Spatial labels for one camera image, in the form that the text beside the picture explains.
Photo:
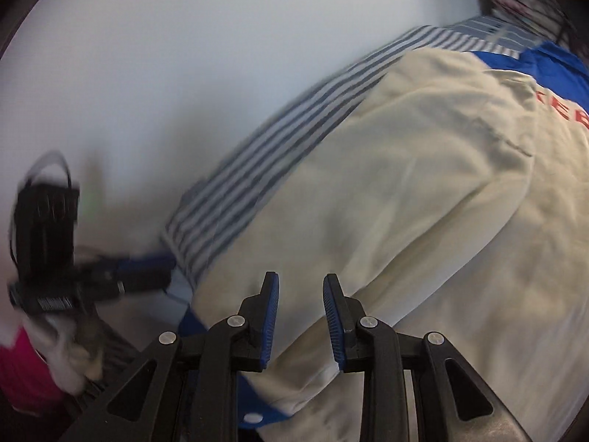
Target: blue gripper pad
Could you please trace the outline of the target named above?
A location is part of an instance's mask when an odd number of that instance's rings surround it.
[[[338,363],[339,369],[342,371],[346,364],[345,341],[343,338],[344,331],[342,320],[338,313],[338,306],[336,304],[337,295],[334,295],[334,289],[337,288],[334,288],[335,284],[333,282],[330,283],[331,276],[335,275],[328,274],[328,276],[325,276],[325,279],[323,279],[323,305],[325,306],[325,317],[328,321],[329,337],[332,342],[334,359]],[[335,281],[341,292],[342,289],[339,286],[337,277],[335,277]]]
[[[272,352],[272,339],[274,338],[274,326],[276,324],[276,313],[278,312],[278,293],[279,282],[278,274],[275,272],[267,272],[264,278],[264,283],[260,294],[269,291],[266,316],[264,317],[264,324],[261,331],[261,354],[260,364],[262,368],[266,368],[270,361],[270,354]]]

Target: ridged blue pad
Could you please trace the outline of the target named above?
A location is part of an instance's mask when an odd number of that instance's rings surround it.
[[[268,300],[266,317],[264,318],[264,325],[261,334],[260,363],[264,369],[268,365],[268,362],[270,361],[270,354],[272,353],[272,339],[274,338],[274,326],[276,324],[276,313],[278,312],[278,274],[272,273],[271,283],[272,290],[270,291],[270,299]]]
[[[342,371],[346,364],[343,326],[327,277],[323,280],[323,305],[325,306],[325,317],[328,321],[329,337],[332,341],[334,359],[338,363],[339,369]]]

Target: gray and white striped fabric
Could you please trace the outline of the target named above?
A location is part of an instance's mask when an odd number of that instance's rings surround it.
[[[391,64],[424,46],[519,56],[516,50],[451,29],[422,26],[299,97],[182,196],[163,239],[193,287],[281,181],[364,100]]]

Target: dark blue fabric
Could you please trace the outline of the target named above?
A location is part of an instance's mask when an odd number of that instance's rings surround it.
[[[589,111],[589,72],[578,57],[552,42],[524,51],[519,60],[505,55],[473,52],[493,69],[510,69],[532,76],[539,85]]]
[[[178,335],[181,337],[207,332],[201,321],[189,308],[180,321]],[[243,416],[249,413],[260,414],[264,419],[258,424],[248,424],[243,421]],[[257,428],[266,424],[273,424],[288,419],[288,416],[266,404],[252,389],[249,382],[241,374],[237,376],[237,420],[241,428]]]

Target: red letter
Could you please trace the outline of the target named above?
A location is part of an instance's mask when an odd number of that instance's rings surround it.
[[[553,97],[552,106],[555,108],[556,111],[558,111],[558,114],[560,114],[564,119],[566,119],[566,120],[570,119],[568,117],[567,113],[563,113],[561,111],[561,109],[563,109],[564,111],[568,112],[568,108],[565,105],[563,105],[559,100],[557,100],[555,97]]]
[[[582,109],[578,109],[575,113],[575,119],[577,122],[585,125],[585,128],[589,129],[589,115]]]

